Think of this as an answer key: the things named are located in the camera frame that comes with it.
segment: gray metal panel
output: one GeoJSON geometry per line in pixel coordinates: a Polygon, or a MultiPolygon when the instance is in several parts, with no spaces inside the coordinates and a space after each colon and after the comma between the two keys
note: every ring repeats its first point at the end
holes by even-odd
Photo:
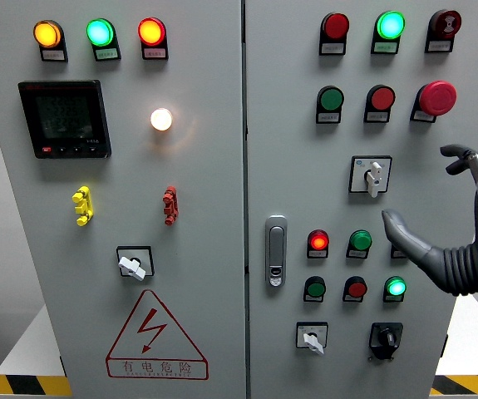
{"type": "MultiPolygon", "coordinates": [[[[0,0],[0,145],[75,397],[245,396],[240,13],[232,0],[0,0]],[[167,27],[167,62],[140,56],[137,25],[152,16],[167,27]],[[97,17],[115,26],[121,61],[94,61],[86,25],[97,17]],[[32,29],[46,18],[65,32],[68,64],[41,62],[32,29]],[[101,81],[109,160],[34,157],[17,83],[71,79],[101,81]],[[149,123],[159,107],[174,116],[163,135],[149,123]],[[71,202],[81,185],[96,211],[83,228],[71,202]],[[167,185],[178,190],[172,227],[167,185]],[[118,245],[151,245],[155,276],[121,278],[118,245]],[[207,358],[208,381],[107,376],[106,355],[148,288],[207,358]]],[[[177,346],[166,331],[155,345],[177,346]]]]}
{"type": "Polygon", "coordinates": [[[249,153],[249,271],[252,398],[427,397],[454,299],[408,262],[390,260],[381,209],[399,209],[411,228],[442,246],[473,236],[474,187],[469,174],[450,177],[439,147],[464,143],[478,150],[478,2],[265,2],[246,7],[249,153]],[[407,28],[395,56],[370,55],[380,13],[397,9],[407,28]],[[457,10],[463,25],[451,54],[424,54],[435,11],[457,10]],[[320,22],[330,12],[350,21],[347,54],[319,57],[320,22]],[[443,79],[458,91],[453,110],[436,124],[410,122],[420,87],[443,79]],[[363,124],[366,95],[377,84],[397,94],[390,122],[363,124]],[[316,97],[327,85],[342,89],[342,123],[315,124],[316,97]],[[347,192],[353,155],[391,155],[388,192],[372,199],[347,192]],[[264,282],[264,221],[288,220],[287,282],[264,282]],[[329,258],[306,259],[314,229],[331,239],[329,258]],[[373,239],[367,260],[346,259],[357,229],[373,239]],[[305,280],[319,275],[323,303],[304,303],[305,280]],[[363,303],[343,303],[347,278],[362,276],[363,303]],[[385,280],[407,281],[403,303],[383,303],[385,280]],[[294,345],[296,322],[329,323],[325,357],[294,345]],[[393,362],[368,361],[374,322],[401,322],[393,362]]]}

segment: green indicator light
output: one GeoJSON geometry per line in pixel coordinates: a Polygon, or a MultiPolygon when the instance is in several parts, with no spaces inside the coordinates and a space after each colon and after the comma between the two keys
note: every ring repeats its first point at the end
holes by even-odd
{"type": "Polygon", "coordinates": [[[321,297],[325,294],[325,287],[320,283],[312,283],[307,287],[307,292],[311,297],[321,297]]]}
{"type": "Polygon", "coordinates": [[[383,39],[397,39],[402,35],[403,29],[405,29],[405,18],[397,11],[385,12],[377,21],[377,33],[383,39]]]}
{"type": "Polygon", "coordinates": [[[95,46],[107,46],[114,37],[113,26],[105,19],[94,19],[87,24],[87,37],[95,46]]]}
{"type": "Polygon", "coordinates": [[[359,251],[366,251],[372,246],[372,236],[366,230],[358,230],[349,238],[349,243],[359,251]]]}
{"type": "Polygon", "coordinates": [[[336,110],[342,104],[342,93],[337,89],[327,89],[320,97],[320,103],[328,111],[336,110]]]}
{"type": "Polygon", "coordinates": [[[391,295],[401,295],[407,290],[405,280],[403,280],[401,277],[390,277],[387,280],[386,286],[388,293],[391,295]]]}

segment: white switch knob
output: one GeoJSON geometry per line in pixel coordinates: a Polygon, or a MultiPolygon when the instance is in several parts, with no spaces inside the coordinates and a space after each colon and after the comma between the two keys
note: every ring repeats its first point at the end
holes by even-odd
{"type": "Polygon", "coordinates": [[[366,173],[368,193],[370,193],[372,198],[376,198],[377,193],[379,193],[379,186],[382,180],[381,171],[382,167],[377,162],[372,162],[372,169],[366,173]]]}
{"type": "Polygon", "coordinates": [[[146,276],[146,271],[140,267],[140,262],[135,259],[129,260],[123,256],[119,261],[119,268],[139,281],[142,281],[146,276]]]}
{"type": "Polygon", "coordinates": [[[320,356],[323,356],[323,347],[320,344],[320,342],[318,342],[318,339],[316,338],[316,336],[305,333],[303,335],[303,340],[305,341],[305,343],[307,344],[308,348],[311,351],[313,351],[314,353],[320,356]]]}

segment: lightning bolt symbol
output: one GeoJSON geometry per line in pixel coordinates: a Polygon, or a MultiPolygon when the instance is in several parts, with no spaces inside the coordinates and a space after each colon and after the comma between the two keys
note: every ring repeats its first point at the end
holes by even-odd
{"type": "Polygon", "coordinates": [[[152,338],[152,340],[148,343],[148,345],[145,345],[142,347],[141,354],[146,353],[150,350],[150,345],[155,341],[157,337],[159,337],[159,334],[161,334],[166,327],[166,324],[160,324],[159,326],[154,326],[154,327],[147,327],[148,323],[155,316],[156,313],[157,313],[157,309],[152,308],[150,312],[148,313],[148,316],[146,316],[145,321],[140,325],[139,330],[137,331],[137,333],[145,333],[151,330],[158,330],[157,334],[152,338]]]}

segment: white indicator light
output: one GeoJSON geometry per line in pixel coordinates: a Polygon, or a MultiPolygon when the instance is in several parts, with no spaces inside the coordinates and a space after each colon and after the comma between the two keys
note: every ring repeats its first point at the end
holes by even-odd
{"type": "Polygon", "coordinates": [[[158,108],[150,117],[150,123],[158,131],[166,131],[172,125],[172,114],[165,108],[158,108]]]}

